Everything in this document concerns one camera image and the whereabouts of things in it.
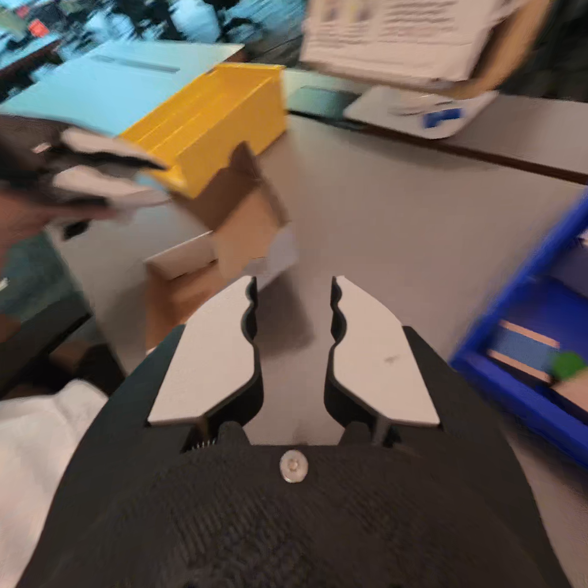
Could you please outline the person's left hand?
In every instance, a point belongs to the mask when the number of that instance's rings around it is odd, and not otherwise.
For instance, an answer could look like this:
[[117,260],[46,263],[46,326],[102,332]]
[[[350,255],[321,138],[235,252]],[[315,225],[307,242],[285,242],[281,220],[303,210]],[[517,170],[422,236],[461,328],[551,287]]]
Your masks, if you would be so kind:
[[1,267],[12,246],[42,232],[56,221],[111,219],[116,211],[94,205],[54,205],[35,202],[8,190],[1,191]]

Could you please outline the white shirt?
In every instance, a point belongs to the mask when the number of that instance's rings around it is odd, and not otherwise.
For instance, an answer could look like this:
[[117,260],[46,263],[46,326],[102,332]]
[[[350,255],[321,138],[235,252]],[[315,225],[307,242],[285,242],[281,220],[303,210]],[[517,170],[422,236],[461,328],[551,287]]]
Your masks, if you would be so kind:
[[107,403],[84,380],[1,401],[1,587],[15,587],[39,542],[72,455]]

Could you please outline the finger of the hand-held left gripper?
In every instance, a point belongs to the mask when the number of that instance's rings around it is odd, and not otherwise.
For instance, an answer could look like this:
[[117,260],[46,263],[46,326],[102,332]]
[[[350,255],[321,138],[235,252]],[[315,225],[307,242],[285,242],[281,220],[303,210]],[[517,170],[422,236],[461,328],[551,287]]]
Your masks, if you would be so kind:
[[53,197],[60,205],[92,206],[132,212],[167,204],[169,194],[127,177],[112,176],[90,166],[74,166],[53,175]]
[[167,169],[168,166],[147,151],[119,138],[82,128],[62,131],[62,143],[79,156],[113,162],[137,169]]

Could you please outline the blue plastic bin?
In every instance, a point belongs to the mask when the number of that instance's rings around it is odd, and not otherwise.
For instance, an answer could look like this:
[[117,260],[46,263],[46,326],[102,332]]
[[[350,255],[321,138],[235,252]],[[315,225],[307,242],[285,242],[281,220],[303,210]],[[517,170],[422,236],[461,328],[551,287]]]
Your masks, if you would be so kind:
[[587,358],[587,298],[555,280],[552,268],[587,231],[587,189],[479,314],[450,365],[490,401],[587,468],[587,410],[556,401],[546,383],[516,375],[487,356],[499,322],[509,319]]

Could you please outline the printed instruction sheet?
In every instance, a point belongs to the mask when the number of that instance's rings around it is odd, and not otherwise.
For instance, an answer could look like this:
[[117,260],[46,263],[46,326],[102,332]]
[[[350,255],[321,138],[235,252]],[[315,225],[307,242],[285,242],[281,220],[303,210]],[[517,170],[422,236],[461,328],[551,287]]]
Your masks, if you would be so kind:
[[309,1],[300,60],[384,79],[460,82],[508,1]]

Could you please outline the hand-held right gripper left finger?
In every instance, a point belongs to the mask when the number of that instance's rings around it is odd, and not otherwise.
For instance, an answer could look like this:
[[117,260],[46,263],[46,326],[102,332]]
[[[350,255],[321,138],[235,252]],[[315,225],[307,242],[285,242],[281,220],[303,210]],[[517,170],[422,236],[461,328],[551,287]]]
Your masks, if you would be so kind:
[[195,423],[227,407],[261,375],[256,336],[257,284],[244,276],[185,324],[148,416],[150,425]]

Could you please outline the white cardboard mailer box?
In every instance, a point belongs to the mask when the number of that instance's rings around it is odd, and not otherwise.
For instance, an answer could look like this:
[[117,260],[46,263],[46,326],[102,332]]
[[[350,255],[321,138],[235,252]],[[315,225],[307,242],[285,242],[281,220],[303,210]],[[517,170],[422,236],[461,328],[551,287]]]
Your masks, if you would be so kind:
[[261,290],[298,261],[289,213],[247,142],[195,198],[176,201],[205,232],[144,260],[147,352],[234,281],[253,276]]

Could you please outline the yellow plastic bin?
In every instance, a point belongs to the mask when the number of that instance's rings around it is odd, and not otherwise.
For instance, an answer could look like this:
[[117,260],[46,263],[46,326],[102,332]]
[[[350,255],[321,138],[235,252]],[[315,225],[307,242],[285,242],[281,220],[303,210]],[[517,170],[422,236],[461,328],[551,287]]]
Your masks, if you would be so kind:
[[225,62],[197,77],[120,138],[164,162],[151,172],[164,187],[195,198],[246,142],[260,155],[287,129],[282,65]]

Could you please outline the blue tan wooden block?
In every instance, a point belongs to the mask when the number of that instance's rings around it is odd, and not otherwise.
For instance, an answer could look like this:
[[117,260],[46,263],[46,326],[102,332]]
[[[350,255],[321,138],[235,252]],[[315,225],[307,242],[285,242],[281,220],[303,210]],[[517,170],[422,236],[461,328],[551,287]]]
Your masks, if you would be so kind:
[[543,383],[552,379],[560,343],[543,334],[500,320],[490,340],[489,358]]

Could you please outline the green cube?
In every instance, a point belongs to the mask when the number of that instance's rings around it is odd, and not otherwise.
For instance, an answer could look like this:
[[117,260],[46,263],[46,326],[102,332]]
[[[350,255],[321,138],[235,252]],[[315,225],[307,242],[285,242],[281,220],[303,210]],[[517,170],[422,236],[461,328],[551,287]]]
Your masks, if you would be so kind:
[[587,369],[587,361],[576,352],[559,351],[551,364],[551,376],[555,383],[565,382],[577,377]]

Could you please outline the small blue plastic piece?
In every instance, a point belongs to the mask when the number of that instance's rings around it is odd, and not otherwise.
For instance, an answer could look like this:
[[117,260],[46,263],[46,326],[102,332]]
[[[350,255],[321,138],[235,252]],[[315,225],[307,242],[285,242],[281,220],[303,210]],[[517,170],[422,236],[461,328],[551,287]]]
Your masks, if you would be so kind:
[[422,117],[422,124],[425,129],[433,129],[446,121],[460,120],[462,117],[463,109],[460,107],[453,107],[424,114]]

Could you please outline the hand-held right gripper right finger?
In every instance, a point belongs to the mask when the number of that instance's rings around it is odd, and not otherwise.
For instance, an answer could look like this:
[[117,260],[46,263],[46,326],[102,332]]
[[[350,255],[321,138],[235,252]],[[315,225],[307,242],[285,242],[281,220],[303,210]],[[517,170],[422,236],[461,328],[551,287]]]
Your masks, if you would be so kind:
[[325,379],[325,408],[341,426],[379,419],[392,424],[440,425],[401,321],[344,276],[332,278],[333,313]]

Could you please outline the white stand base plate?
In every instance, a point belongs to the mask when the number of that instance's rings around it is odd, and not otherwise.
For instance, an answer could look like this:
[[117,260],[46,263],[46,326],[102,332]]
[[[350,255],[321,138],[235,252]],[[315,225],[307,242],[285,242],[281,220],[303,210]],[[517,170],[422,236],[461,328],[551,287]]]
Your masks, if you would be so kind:
[[[427,140],[439,140],[457,134],[488,107],[498,94],[497,91],[490,91],[474,98],[454,99],[434,93],[374,86],[352,102],[343,115],[349,121]],[[462,119],[446,121],[433,129],[423,128],[424,114],[453,107],[463,109]]]

